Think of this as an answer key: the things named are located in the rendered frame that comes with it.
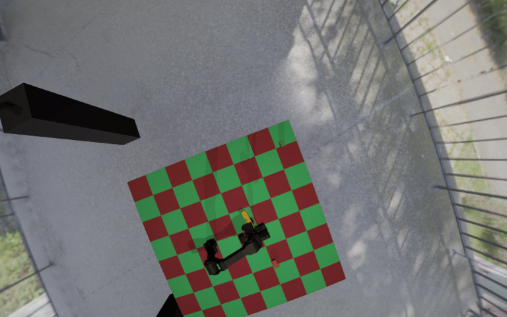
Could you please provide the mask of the yellow long bar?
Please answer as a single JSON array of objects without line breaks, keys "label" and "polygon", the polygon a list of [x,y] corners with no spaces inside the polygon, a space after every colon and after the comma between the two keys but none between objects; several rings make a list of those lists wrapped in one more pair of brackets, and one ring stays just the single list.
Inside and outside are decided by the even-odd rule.
[{"label": "yellow long bar", "polygon": [[[246,223],[252,223],[252,221],[251,221],[251,219],[250,219],[250,217],[249,217],[248,213],[246,212],[246,210],[243,210],[243,211],[241,212],[241,214],[243,215],[243,217],[244,217],[244,219],[245,219]],[[253,227],[255,227],[253,223],[252,223],[252,225],[253,225]]]}]

